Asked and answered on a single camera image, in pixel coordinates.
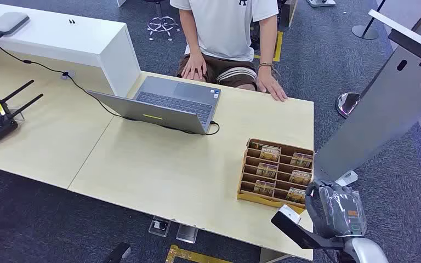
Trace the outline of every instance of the small package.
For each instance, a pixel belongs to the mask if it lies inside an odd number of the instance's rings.
[[[260,150],[259,158],[278,162],[278,157],[280,156],[281,148],[273,147],[273,146],[262,146]]]
[[[255,174],[260,176],[265,176],[269,178],[275,178],[275,174],[277,173],[277,166],[266,164],[266,163],[259,163],[257,167],[257,171]]]
[[[254,193],[272,196],[274,194],[275,184],[272,182],[264,182],[257,180],[255,182]]]
[[[311,168],[312,166],[312,155],[305,155],[303,153],[295,152],[293,158],[291,158],[291,165],[296,165],[300,167]]]
[[[286,195],[286,200],[291,202],[296,202],[300,204],[304,204],[306,199],[306,191],[296,188],[290,188],[288,190],[288,194]]]
[[[308,185],[311,181],[312,174],[305,171],[293,170],[288,182],[292,182],[298,185]]]
[[[273,147],[273,146],[266,145],[266,144],[259,144],[257,142],[251,142],[251,148],[253,148],[253,149],[262,150],[262,146]]]

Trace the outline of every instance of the power cord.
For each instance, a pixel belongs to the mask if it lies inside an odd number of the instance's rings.
[[[11,53],[9,53],[9,52],[7,52],[5,49],[3,49],[2,47],[1,47],[1,45],[0,45],[0,50],[2,50],[2,51],[4,51],[4,53],[6,53],[7,55],[9,55],[9,56],[11,56],[11,57],[13,57],[13,58],[15,58],[15,59],[17,59],[18,61],[20,61],[20,62],[23,62],[23,63],[25,63],[25,64],[36,64],[36,65],[38,65],[38,66],[41,66],[41,67],[44,67],[45,69],[47,69],[47,70],[50,70],[50,71],[52,71],[52,72],[57,72],[57,73],[61,73],[62,74],[62,76],[65,76],[65,77],[68,77],[72,82],[73,82],[73,84],[77,87],[77,88],[79,88],[80,90],[82,90],[84,93],[86,93],[87,95],[89,95],[91,98],[93,98],[93,99],[95,99],[98,103],[99,103],[99,105],[101,105],[108,113],[110,113],[110,114],[112,114],[112,115],[114,115],[114,116],[117,116],[117,117],[120,117],[120,118],[123,118],[123,119],[126,119],[126,120],[128,120],[128,121],[136,121],[136,119],[131,119],[131,118],[128,118],[128,117],[124,117],[124,116],[121,116],[121,115],[118,115],[118,114],[116,114],[116,113],[113,113],[112,111],[110,111],[108,108],[106,108],[105,106],[104,106],[104,104],[98,99],[98,98],[96,98],[95,96],[92,96],[91,94],[89,94],[85,89],[83,89],[82,87],[80,87],[76,82],[75,82],[75,80],[72,78],[72,76],[70,76],[69,75],[69,73],[67,72],[67,71],[60,71],[60,70],[54,70],[54,69],[52,69],[52,68],[50,68],[50,67],[46,67],[46,66],[44,66],[43,64],[41,64],[41,63],[38,63],[38,62],[34,62],[34,61],[31,61],[31,60],[28,60],[28,59],[19,59],[19,58],[17,58],[16,56],[14,56],[14,55],[12,55]],[[215,125],[217,125],[217,131],[215,131],[215,132],[213,132],[213,133],[206,133],[206,135],[214,135],[214,134],[216,134],[217,132],[219,132],[219,130],[220,130],[220,125],[217,123],[217,122],[215,122],[215,121],[211,121],[210,122],[210,124],[215,124]],[[162,127],[164,127],[164,128],[167,128],[167,129],[173,129],[173,130],[179,130],[179,129],[174,129],[174,128],[170,128],[170,127],[165,127],[165,126],[162,126]],[[182,131],[182,132],[184,132],[184,133],[188,133],[188,134],[195,134],[195,133],[192,133],[192,132],[190,132],[190,131],[184,131],[184,130],[179,130],[179,131]]]
[[[110,113],[110,114],[112,114],[112,115],[114,115],[114,116],[117,116],[117,117],[121,117],[121,118],[124,118],[124,119],[128,119],[128,118],[125,118],[125,117],[123,117],[123,116],[121,116],[121,115],[118,115],[118,114],[115,114],[115,113],[113,113],[113,112],[111,112],[108,108],[106,108],[103,104],[102,104],[102,102],[101,101],[99,101],[98,100],[98,98],[96,98],[95,96],[92,96],[91,94],[89,94],[88,92],[86,92],[86,90],[85,89],[83,89],[82,87],[80,87],[74,80],[73,80],[73,78],[72,78],[72,76],[70,76],[69,75],[69,73],[68,72],[64,72],[64,71],[60,71],[60,70],[54,70],[54,69],[52,69],[52,68],[50,68],[50,67],[46,67],[46,66],[44,66],[43,64],[40,64],[40,63],[38,63],[38,62],[33,62],[33,61],[31,61],[31,60],[27,60],[27,59],[19,59],[19,58],[17,58],[16,56],[14,56],[14,55],[12,55],[11,53],[9,53],[9,52],[7,52],[5,49],[3,49],[2,47],[1,47],[1,45],[0,45],[0,50],[2,50],[2,51],[4,51],[7,55],[9,55],[9,56],[11,56],[11,57],[13,57],[13,58],[15,58],[15,59],[17,59],[18,61],[20,61],[20,62],[23,62],[23,63],[25,63],[25,64],[36,64],[36,65],[38,65],[38,66],[41,66],[41,67],[44,67],[45,69],[47,69],[47,70],[50,70],[50,71],[52,71],[52,72],[57,72],[57,73],[61,73],[62,74],[62,76],[67,76],[70,80],[72,80],[72,82],[74,83],[74,85],[77,87],[77,88],[79,88],[80,90],[82,90],[83,92],[85,92],[86,94],[88,94],[89,96],[91,96],[93,99],[95,99],[97,102],[99,102],[99,104],[108,112],[108,113]]]

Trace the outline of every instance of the floor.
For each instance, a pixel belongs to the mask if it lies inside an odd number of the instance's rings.
[[[337,2],[314,9],[300,0],[292,27],[280,28],[284,35],[276,68],[289,96],[314,101],[315,149],[343,122],[334,108],[337,96],[361,92],[392,52],[379,23],[373,24],[380,33],[375,41],[351,33],[352,25],[368,21],[376,0]],[[140,0],[127,0],[121,8],[114,0],[0,3],[125,22],[145,71],[175,74],[186,44],[183,32],[174,32],[172,42],[165,36],[150,42],[145,23],[155,9]],[[178,17],[167,2],[163,12]],[[381,245],[389,262],[421,262],[421,125],[356,171],[360,179],[352,187],[361,193],[366,237]],[[147,233],[149,223],[148,215],[0,171],[0,262],[100,262],[119,242],[132,244],[125,262],[164,262],[172,244],[231,262],[259,260],[260,248],[253,245],[204,231],[196,244],[186,244],[175,240],[176,224],[161,238]],[[316,251],[314,262],[329,261]]]

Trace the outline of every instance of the brown shorts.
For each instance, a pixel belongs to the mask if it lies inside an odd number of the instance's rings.
[[[252,62],[218,59],[204,54],[202,56],[207,66],[207,72],[204,74],[206,82],[229,87],[252,84],[254,90],[256,89],[255,79],[257,74]],[[186,54],[178,62],[177,77],[181,78],[181,72],[185,68],[189,58],[190,54]]]

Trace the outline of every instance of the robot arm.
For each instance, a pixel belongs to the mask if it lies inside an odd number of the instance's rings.
[[[314,208],[314,198],[320,199],[325,219]],[[306,249],[337,250],[340,263],[388,263],[380,246],[363,236],[366,221],[358,192],[334,182],[315,180],[307,187],[305,200],[318,234],[299,226],[299,215],[287,205],[271,220],[297,245]]]

